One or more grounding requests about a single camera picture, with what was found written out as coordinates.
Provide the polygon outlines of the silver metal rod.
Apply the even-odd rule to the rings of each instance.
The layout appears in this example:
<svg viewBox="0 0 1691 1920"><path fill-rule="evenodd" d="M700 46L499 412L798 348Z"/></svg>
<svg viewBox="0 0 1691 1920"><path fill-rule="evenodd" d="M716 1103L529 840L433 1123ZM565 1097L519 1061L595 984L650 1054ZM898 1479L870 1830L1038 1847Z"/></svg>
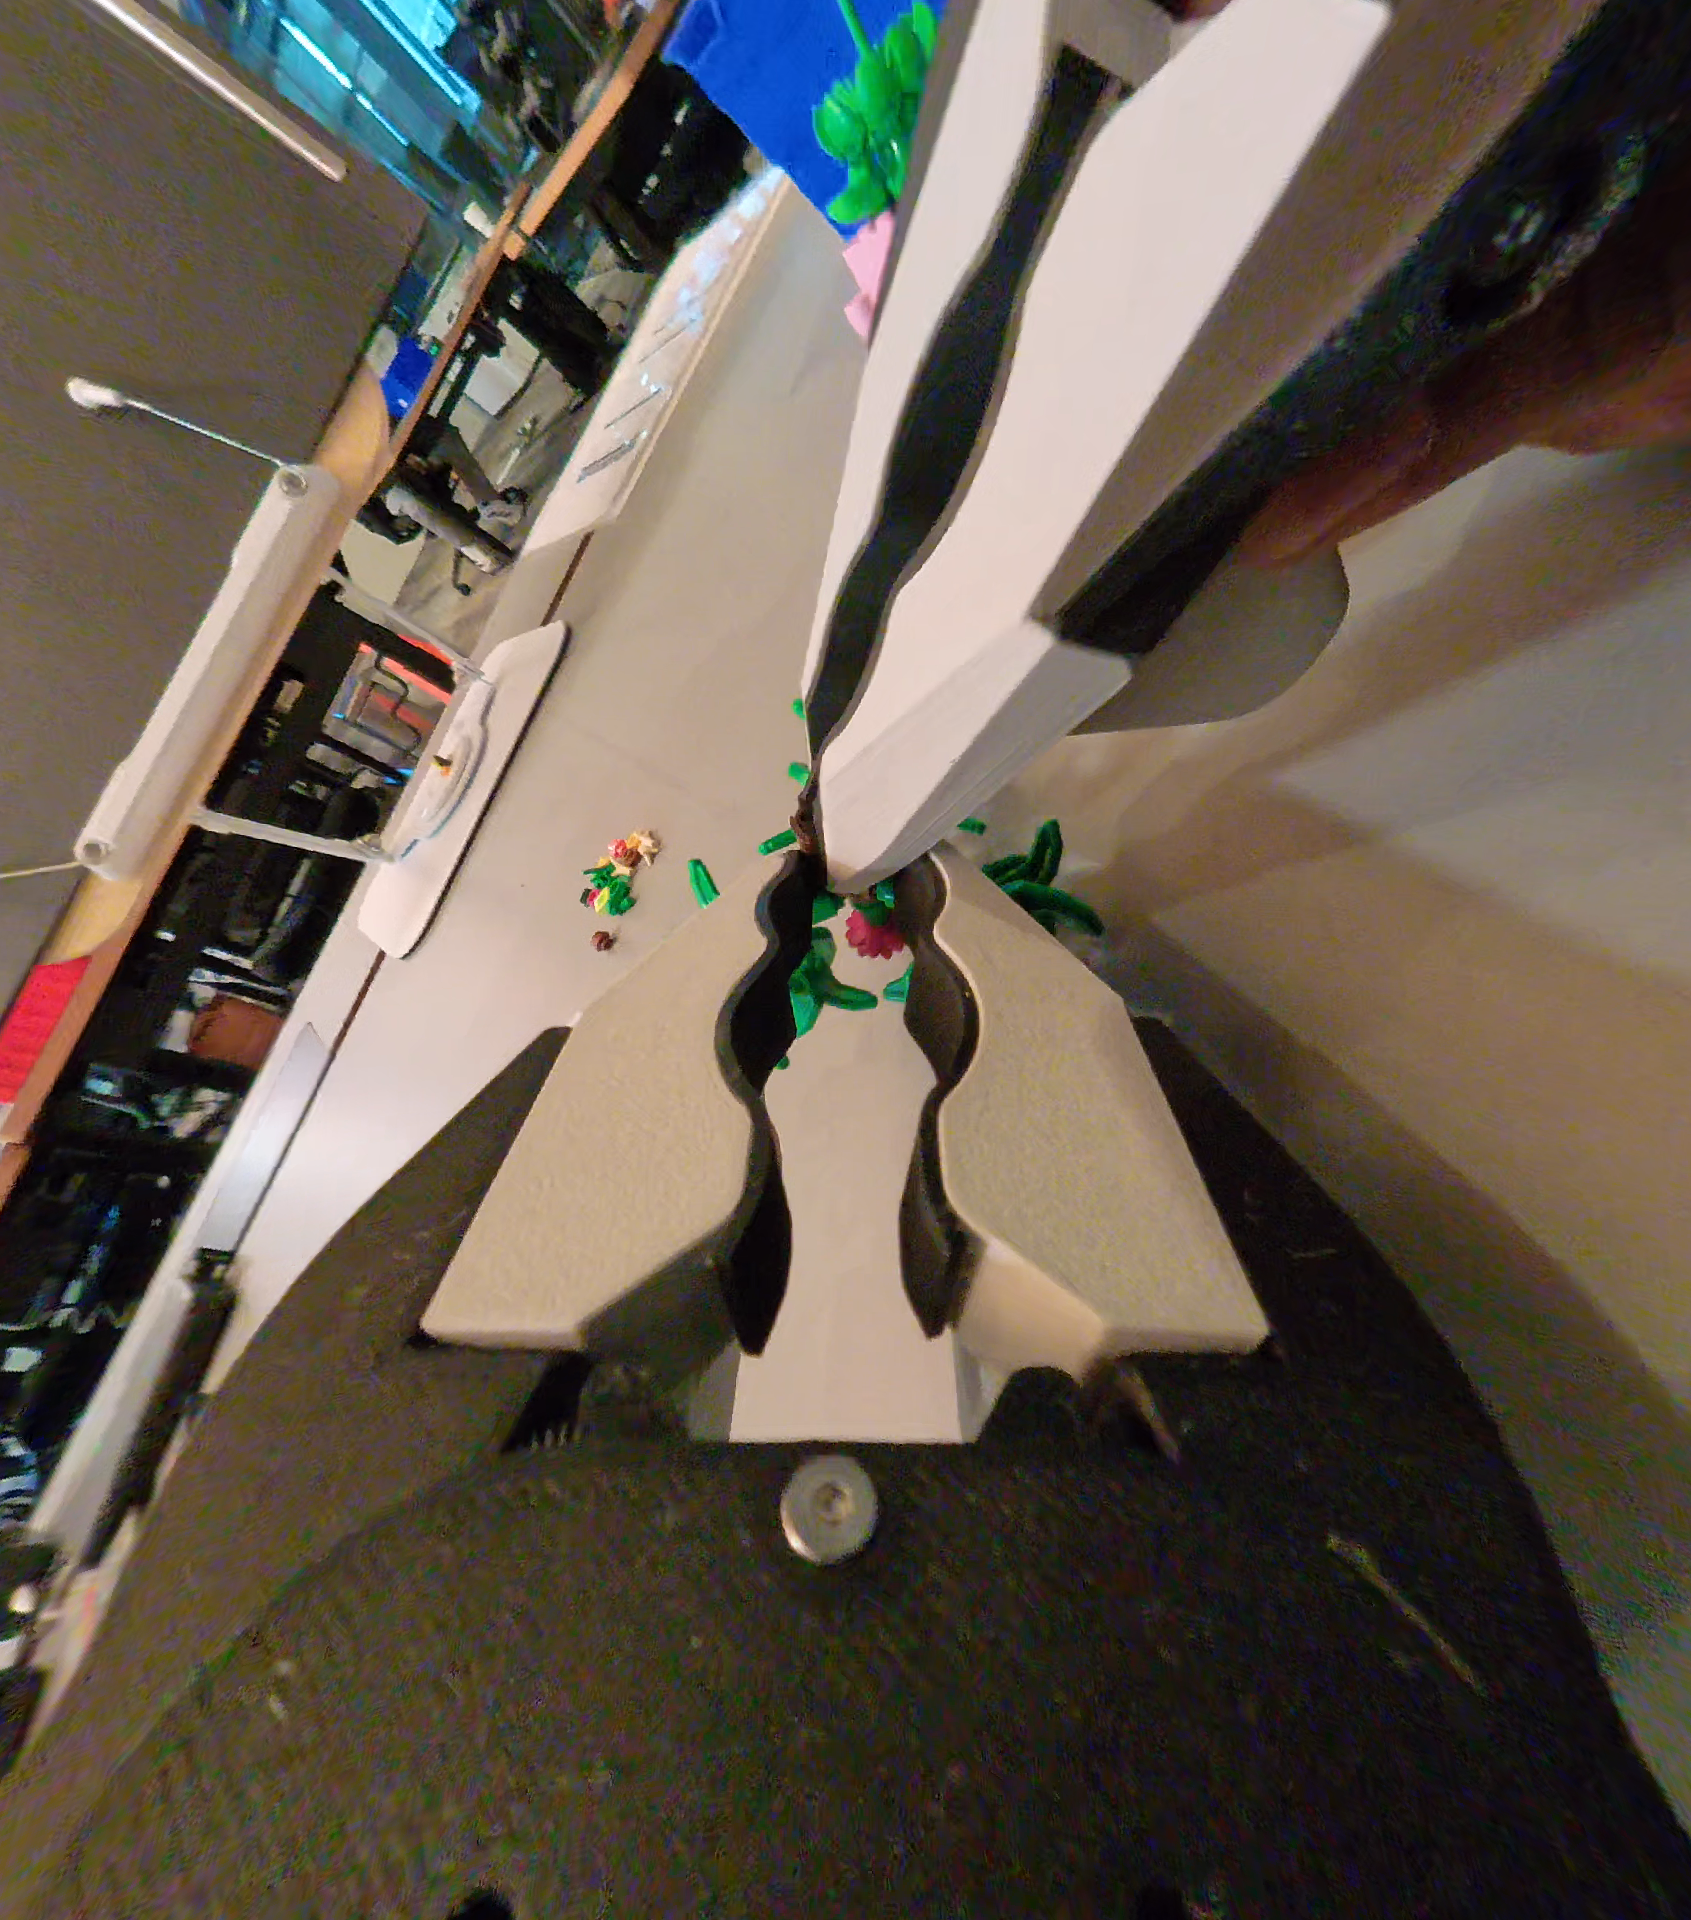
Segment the silver metal rod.
<svg viewBox="0 0 1691 1920"><path fill-rule="evenodd" d="M351 161L343 147L285 107L269 90L243 75L235 64L223 59L169 6L149 2L77 2L75 6L125 36L181 84L263 131L319 178L331 183L349 182Z"/></svg>

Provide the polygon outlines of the person's right hand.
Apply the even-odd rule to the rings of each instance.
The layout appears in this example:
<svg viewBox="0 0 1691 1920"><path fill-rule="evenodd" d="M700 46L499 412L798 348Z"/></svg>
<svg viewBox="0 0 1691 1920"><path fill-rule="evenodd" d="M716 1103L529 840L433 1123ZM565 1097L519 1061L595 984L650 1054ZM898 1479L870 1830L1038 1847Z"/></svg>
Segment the person's right hand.
<svg viewBox="0 0 1691 1920"><path fill-rule="evenodd" d="M1402 515L1516 448L1691 448L1691 131L1560 291L1272 491L1242 534L1282 568Z"/></svg>

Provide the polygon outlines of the white desk stand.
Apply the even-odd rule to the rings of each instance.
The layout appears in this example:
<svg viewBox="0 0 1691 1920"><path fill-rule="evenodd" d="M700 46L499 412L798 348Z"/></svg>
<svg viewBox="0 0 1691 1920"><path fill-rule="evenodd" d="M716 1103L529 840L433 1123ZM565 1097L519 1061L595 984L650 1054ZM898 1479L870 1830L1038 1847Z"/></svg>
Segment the white desk stand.
<svg viewBox="0 0 1691 1920"><path fill-rule="evenodd" d="M395 904L391 920L371 926L371 937L387 956L411 954L451 881L443 856L429 848L445 843L459 854L471 842L503 780L507 756L565 657L569 626L553 622L513 636L489 662L479 662L427 627L401 622L389 601L339 574L339 514L349 495L331 468L291 462L85 375L67 379L67 395L93 415L145 415L247 453L271 468L273 478L175 678L77 834L73 858L3 870L0 883L75 871L135 881L151 865L165 830L207 830L389 873L417 871L421 878L411 883L411 899ZM435 649L453 675L443 720L425 740L419 770L391 826L359 837L265 823L203 799L221 753L215 745L219 731L237 720L267 647L309 610L321 584L339 587L353 612L387 634Z"/></svg>

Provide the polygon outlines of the brown long desk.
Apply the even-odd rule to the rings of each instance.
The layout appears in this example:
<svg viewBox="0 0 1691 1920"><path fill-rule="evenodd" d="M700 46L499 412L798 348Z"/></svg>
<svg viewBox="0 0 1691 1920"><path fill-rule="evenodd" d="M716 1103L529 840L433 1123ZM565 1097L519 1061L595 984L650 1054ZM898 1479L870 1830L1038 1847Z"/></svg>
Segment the brown long desk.
<svg viewBox="0 0 1691 1920"><path fill-rule="evenodd" d="M395 462L391 415L369 367L355 374L311 463L283 470L241 535L227 584L161 698L117 804L119 828L29 975L69 986L27 1075L0 1105L0 1210L29 1160L43 1105L101 996L119 972L155 891L175 864L209 784L283 659L339 555L345 527Z"/></svg>

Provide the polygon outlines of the green toy brick plant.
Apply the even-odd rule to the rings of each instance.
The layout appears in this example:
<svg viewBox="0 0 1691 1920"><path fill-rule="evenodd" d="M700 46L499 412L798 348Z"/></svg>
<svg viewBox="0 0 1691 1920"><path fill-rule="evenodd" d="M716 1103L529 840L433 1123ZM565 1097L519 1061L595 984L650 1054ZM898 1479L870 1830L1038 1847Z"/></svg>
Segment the green toy brick plant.
<svg viewBox="0 0 1691 1920"><path fill-rule="evenodd" d="M870 1014L906 1004L914 947L900 928L890 879L860 896L820 881L810 899L810 926L808 951L794 963L788 984L796 1040L826 1014Z"/></svg>

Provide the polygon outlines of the pile of small toy bricks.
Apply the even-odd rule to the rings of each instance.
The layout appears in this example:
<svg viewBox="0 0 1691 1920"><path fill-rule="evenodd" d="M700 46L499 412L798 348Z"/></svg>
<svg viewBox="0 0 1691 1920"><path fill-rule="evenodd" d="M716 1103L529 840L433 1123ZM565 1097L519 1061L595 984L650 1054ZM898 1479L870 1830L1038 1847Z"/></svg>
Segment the pile of small toy bricks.
<svg viewBox="0 0 1691 1920"><path fill-rule="evenodd" d="M581 904L591 912L619 920L637 904L639 876L664 854L664 842L650 830L615 837L605 858L589 865L583 876Z"/></svg>

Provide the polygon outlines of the red box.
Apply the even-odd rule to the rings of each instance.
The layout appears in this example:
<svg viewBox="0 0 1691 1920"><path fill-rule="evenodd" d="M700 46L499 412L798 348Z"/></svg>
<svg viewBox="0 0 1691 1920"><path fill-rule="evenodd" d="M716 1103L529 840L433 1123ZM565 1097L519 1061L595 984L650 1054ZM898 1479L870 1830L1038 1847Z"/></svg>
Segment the red box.
<svg viewBox="0 0 1691 1920"><path fill-rule="evenodd" d="M41 1064L91 969L91 956L39 963L0 1021L0 1107L11 1105Z"/></svg>

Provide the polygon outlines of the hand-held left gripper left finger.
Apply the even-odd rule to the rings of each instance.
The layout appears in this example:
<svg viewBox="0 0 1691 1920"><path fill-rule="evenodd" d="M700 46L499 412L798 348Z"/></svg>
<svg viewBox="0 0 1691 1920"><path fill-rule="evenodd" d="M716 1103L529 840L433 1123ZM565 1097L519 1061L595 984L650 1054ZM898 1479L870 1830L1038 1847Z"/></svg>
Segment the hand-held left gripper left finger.
<svg viewBox="0 0 1691 1920"><path fill-rule="evenodd" d="M762 861L567 1032L423 1332L593 1358L762 1353L792 1218L764 1089L796 1021L814 861Z"/></svg>

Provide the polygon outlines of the green toy brick leaf sprig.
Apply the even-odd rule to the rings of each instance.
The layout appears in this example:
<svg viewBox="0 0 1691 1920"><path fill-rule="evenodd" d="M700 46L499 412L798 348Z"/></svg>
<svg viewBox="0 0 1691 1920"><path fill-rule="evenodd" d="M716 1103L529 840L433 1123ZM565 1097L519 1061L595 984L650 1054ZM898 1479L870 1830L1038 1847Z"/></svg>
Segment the green toy brick leaf sprig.
<svg viewBox="0 0 1691 1920"><path fill-rule="evenodd" d="M1026 852L1002 854L982 864L984 876L1020 910L1030 914L1044 932L1060 936L1074 932L1082 937L1104 936L1098 910L1062 885L1066 840L1058 817L1046 817L1034 830Z"/></svg>

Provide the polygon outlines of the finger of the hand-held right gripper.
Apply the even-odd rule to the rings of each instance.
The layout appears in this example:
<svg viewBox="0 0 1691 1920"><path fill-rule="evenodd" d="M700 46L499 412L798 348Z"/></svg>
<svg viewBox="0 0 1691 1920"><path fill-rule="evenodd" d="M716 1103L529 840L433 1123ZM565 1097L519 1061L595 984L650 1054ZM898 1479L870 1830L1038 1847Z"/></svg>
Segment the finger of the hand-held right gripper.
<svg viewBox="0 0 1691 1920"><path fill-rule="evenodd" d="M1172 51L1172 4L952 4L880 281L820 592L802 848L844 846L842 734L894 601L972 468L1022 284L1106 117Z"/></svg>
<svg viewBox="0 0 1691 1920"><path fill-rule="evenodd" d="M900 589L842 734L856 894L946 837L1104 706L1126 667L1056 634L1048 587L1204 297L1386 32L1386 4L1230 4L1172 38L1078 160L1022 284L978 455Z"/></svg>

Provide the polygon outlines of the blue printed box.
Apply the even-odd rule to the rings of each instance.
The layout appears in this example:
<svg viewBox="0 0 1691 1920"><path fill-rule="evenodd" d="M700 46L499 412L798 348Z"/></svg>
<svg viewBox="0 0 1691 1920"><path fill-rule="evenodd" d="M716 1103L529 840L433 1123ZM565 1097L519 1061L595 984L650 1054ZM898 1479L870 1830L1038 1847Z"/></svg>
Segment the blue printed box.
<svg viewBox="0 0 1691 1920"><path fill-rule="evenodd" d="M872 335L946 6L692 2L666 59L826 218Z"/></svg>

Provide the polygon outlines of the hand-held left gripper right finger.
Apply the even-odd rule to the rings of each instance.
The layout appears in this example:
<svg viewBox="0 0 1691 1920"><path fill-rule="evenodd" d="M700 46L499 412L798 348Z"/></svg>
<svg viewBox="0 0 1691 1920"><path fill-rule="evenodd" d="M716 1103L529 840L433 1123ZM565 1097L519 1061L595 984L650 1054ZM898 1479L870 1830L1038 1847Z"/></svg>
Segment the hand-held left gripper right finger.
<svg viewBox="0 0 1691 1920"><path fill-rule="evenodd" d="M900 876L934 1083L900 1211L908 1301L998 1373L1248 1353L1270 1321L1124 1000L960 852Z"/></svg>

